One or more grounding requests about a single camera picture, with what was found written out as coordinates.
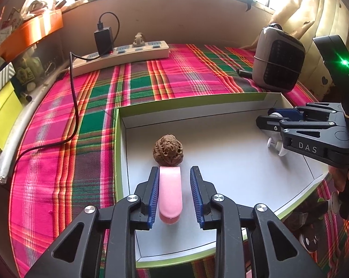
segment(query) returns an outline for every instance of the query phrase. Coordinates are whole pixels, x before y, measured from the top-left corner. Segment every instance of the walnut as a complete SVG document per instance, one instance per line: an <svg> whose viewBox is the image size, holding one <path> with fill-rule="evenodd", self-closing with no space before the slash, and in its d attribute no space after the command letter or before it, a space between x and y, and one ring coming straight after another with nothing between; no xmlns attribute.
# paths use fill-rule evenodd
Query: walnut
<svg viewBox="0 0 349 278"><path fill-rule="evenodd" d="M183 148L173 135L162 136L156 141L153 156L160 166L177 166L183 160Z"/></svg>

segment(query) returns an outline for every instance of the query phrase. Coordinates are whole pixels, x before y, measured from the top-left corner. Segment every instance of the metal screw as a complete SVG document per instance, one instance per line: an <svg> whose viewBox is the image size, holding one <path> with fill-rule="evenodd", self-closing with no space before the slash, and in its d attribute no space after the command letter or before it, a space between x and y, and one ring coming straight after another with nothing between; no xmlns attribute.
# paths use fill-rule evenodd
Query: metal screw
<svg viewBox="0 0 349 278"><path fill-rule="evenodd" d="M265 211L267 211L267 206L266 206L265 204L258 204L258 205L256 206L256 208L257 208L257 210L258 210L259 212L265 212Z"/></svg>
<svg viewBox="0 0 349 278"><path fill-rule="evenodd" d="M138 201L138 196L135 194L131 194L131 195L127 196L127 201L136 202L136 201Z"/></svg>
<svg viewBox="0 0 349 278"><path fill-rule="evenodd" d="M96 211L96 207L94 206L87 206L86 208L84 208L84 212L87 214L94 213L94 211Z"/></svg>
<svg viewBox="0 0 349 278"><path fill-rule="evenodd" d="M0 176L0 183L5 184L6 183L6 177Z"/></svg>
<svg viewBox="0 0 349 278"><path fill-rule="evenodd" d="M213 200L215 200L216 202L222 202L224 200L224 196L222 194L215 194L213 195Z"/></svg>

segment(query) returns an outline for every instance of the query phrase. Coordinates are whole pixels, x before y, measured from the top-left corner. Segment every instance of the green led light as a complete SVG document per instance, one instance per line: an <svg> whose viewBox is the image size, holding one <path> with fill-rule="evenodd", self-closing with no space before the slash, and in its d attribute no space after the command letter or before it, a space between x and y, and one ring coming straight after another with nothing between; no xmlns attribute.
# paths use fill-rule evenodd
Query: green led light
<svg viewBox="0 0 349 278"><path fill-rule="evenodd" d="M344 66L348 66L349 65L349 61L348 60L342 60L341 64Z"/></svg>

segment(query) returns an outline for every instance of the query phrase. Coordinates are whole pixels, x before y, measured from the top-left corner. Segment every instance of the black cable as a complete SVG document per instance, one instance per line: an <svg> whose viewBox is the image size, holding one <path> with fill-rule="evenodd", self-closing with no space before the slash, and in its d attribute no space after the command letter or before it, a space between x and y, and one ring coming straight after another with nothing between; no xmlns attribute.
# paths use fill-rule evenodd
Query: black cable
<svg viewBox="0 0 349 278"><path fill-rule="evenodd" d="M75 94L75 87L74 87L74 75L73 75L73 53L70 52L69 54L69 61L70 61L70 86L71 86L71 95L73 96L73 102L74 102L74 110L75 110L75 127L74 127L74 131L71 134L71 136L67 137L65 140L62 141L57 141L55 143L49 143L49 144L44 144L44 145L39 145L39 146L35 146L35 147L31 147L27 150L24 150L18 157L17 160L14 164L14 168L13 170L16 168L17 163L19 162L20 158L27 154L28 152L32 151L32 150L36 150L36 149L41 149L41 148L48 148L48 147L53 147L53 146L57 146L57 145L62 145L65 143L68 143L69 141L71 141L74 136L77 134L77 130L79 127L79 112L78 112L78 103L77 103L77 95Z"/></svg>
<svg viewBox="0 0 349 278"><path fill-rule="evenodd" d="M98 19L98 23L101 24L101 18L104 14L106 13L110 13L112 14L116 20L118 21L118 30L116 31L116 36L114 37L112 44L114 44L116 38L118 37L119 31L120 31L120 21L119 18L117 17L117 15L115 13L112 13L110 11L107 11L103 14L101 14L100 18ZM107 50L105 53L103 53L103 55L105 55L107 52L109 52L111 50L111 47L109 48L109 50ZM42 149L42 148L49 148L49 147L54 147L57 145L62 145L62 144L66 144L69 141L71 141L75 135L77 134L77 130L79 127L79 112L78 112L78 103L77 103L77 95L75 94L75 87L74 87L74 75L73 75L73 57L76 58L80 58L81 60L86 60L86 61L93 61L93 60L97 60L101 57L102 55L99 55L95 58L84 58L78 55L73 54L73 52L70 52L69 54L69 62L70 62L70 86L71 86L71 94L73 96L73 102L74 102L74 110L75 110L75 127L74 127L74 131L71 134L70 137L66 138L65 140L62 141L57 141L55 143L49 143L49 144L44 144L44 145L39 145L39 146L35 146L35 147L31 147L25 151L23 151L16 159L16 162L14 164L13 170L15 170L17 163L19 162L20 158L27 154L28 152L31 152L32 150L36 150L36 149Z"/></svg>

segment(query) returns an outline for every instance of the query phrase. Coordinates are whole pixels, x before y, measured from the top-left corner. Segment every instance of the plug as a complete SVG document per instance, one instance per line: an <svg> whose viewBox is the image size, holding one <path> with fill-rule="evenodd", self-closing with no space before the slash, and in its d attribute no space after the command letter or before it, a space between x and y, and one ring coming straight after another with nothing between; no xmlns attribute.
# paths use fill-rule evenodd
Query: plug
<svg viewBox="0 0 349 278"><path fill-rule="evenodd" d="M111 27L96 30L95 41L96 41L97 51L100 56L110 53L110 51L114 49Z"/></svg>
<svg viewBox="0 0 349 278"><path fill-rule="evenodd" d="M102 30L103 29L103 23L100 21L97 23L97 29Z"/></svg>
<svg viewBox="0 0 349 278"><path fill-rule="evenodd" d="M145 37L141 32L139 32L139 33L137 33L136 39L134 40L132 46L133 47L141 47L144 45L145 45Z"/></svg>

